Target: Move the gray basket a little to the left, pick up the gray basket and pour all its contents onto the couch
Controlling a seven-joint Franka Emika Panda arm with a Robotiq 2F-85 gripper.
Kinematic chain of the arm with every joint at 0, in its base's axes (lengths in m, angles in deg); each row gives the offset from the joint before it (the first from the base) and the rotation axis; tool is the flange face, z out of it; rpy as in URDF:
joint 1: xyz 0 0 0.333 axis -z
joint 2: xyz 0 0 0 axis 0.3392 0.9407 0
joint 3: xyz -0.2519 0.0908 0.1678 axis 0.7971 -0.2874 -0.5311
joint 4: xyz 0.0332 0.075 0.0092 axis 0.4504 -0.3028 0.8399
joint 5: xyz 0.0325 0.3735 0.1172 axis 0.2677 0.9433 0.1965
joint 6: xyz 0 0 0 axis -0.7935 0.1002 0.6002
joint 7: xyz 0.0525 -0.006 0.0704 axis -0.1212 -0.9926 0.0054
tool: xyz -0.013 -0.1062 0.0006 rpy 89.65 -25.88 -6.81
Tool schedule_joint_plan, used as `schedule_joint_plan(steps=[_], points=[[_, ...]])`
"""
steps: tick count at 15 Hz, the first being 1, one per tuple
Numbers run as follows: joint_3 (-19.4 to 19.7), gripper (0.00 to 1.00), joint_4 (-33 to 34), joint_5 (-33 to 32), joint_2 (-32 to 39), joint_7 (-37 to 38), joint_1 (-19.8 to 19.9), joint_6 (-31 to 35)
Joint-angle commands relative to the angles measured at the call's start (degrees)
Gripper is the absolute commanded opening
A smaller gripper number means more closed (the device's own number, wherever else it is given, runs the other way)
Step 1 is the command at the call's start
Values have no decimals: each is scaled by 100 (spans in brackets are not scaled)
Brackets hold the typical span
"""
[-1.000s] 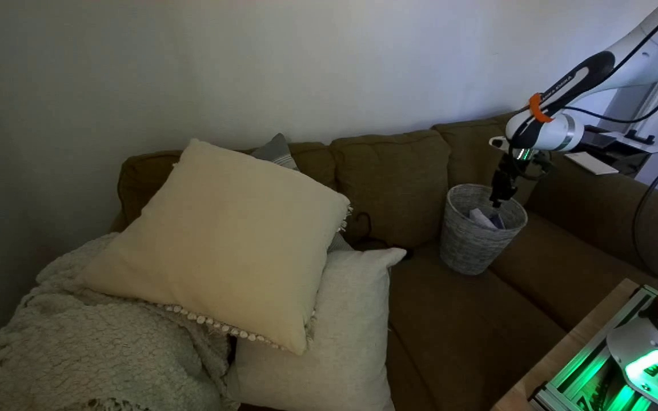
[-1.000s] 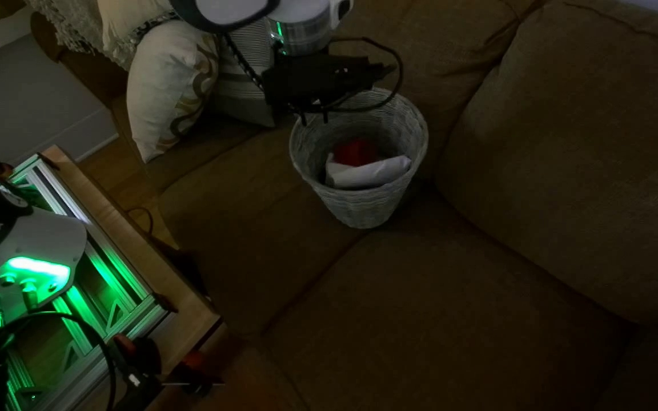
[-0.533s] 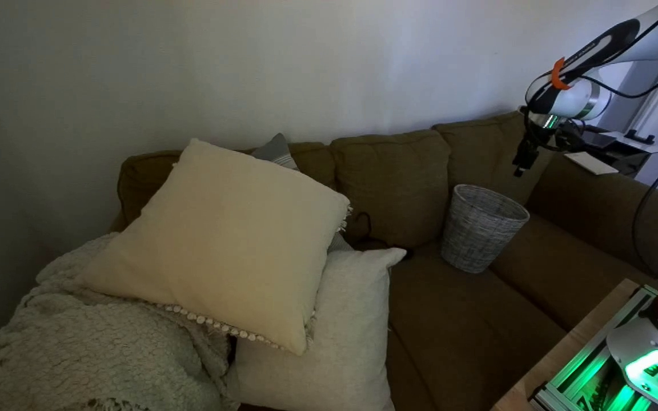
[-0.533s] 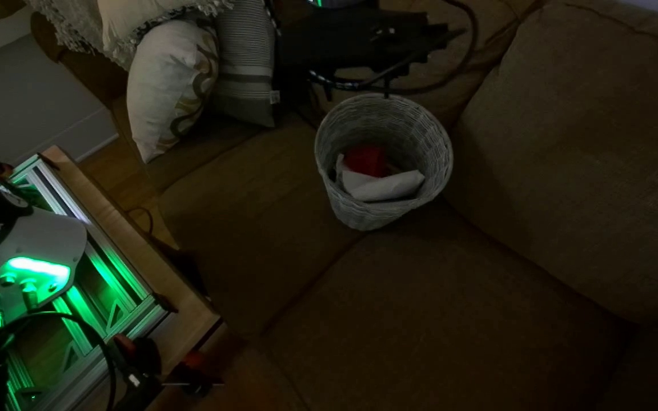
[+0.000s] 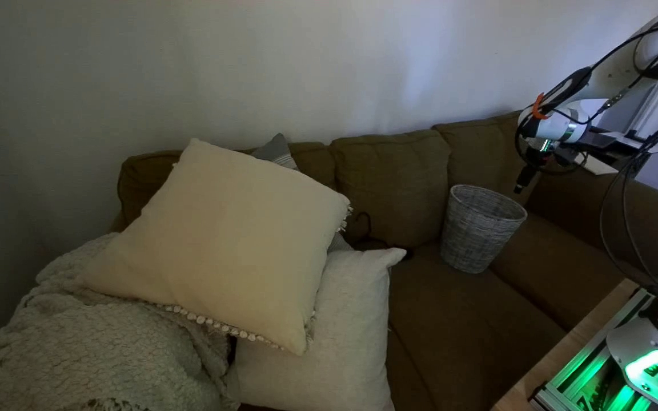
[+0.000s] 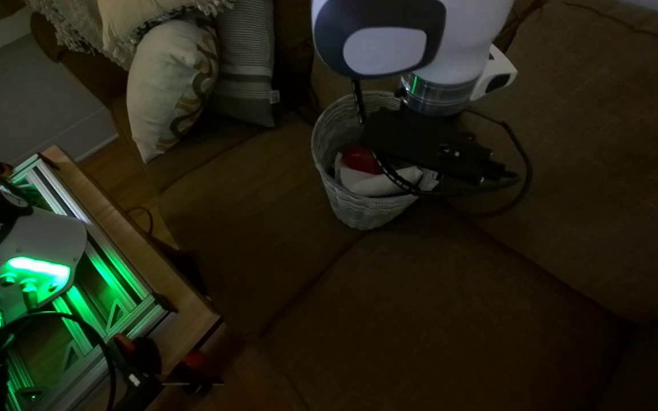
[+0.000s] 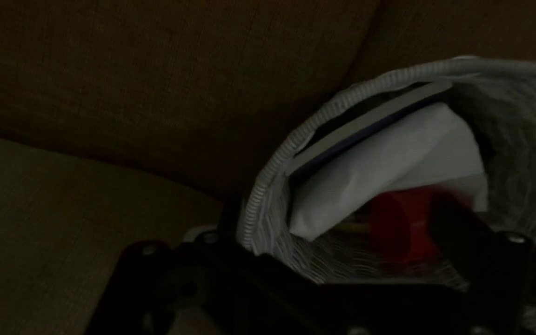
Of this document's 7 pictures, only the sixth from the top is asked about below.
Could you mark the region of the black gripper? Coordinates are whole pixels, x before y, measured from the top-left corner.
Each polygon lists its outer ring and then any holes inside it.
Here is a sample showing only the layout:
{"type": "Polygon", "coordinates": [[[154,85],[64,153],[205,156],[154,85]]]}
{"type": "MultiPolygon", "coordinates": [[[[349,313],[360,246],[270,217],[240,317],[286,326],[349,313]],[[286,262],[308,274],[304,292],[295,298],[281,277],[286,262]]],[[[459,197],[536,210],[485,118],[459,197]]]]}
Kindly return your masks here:
{"type": "Polygon", "coordinates": [[[473,133],[456,130],[449,118],[380,110],[364,124],[360,141],[382,160],[409,162],[468,186],[516,181],[473,133]]]}

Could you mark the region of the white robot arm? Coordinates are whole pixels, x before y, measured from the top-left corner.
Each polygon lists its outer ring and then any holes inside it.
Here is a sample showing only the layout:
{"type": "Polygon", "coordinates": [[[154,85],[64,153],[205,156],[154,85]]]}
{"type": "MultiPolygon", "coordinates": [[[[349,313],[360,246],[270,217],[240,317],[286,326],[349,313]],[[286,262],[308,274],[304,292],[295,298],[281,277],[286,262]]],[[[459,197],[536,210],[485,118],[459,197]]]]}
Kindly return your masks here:
{"type": "Polygon", "coordinates": [[[494,44],[513,0],[311,0],[323,65],[351,81],[399,77],[399,107],[369,114],[364,144],[382,164],[416,164],[471,188],[516,183],[452,118],[519,72],[494,44]]]}

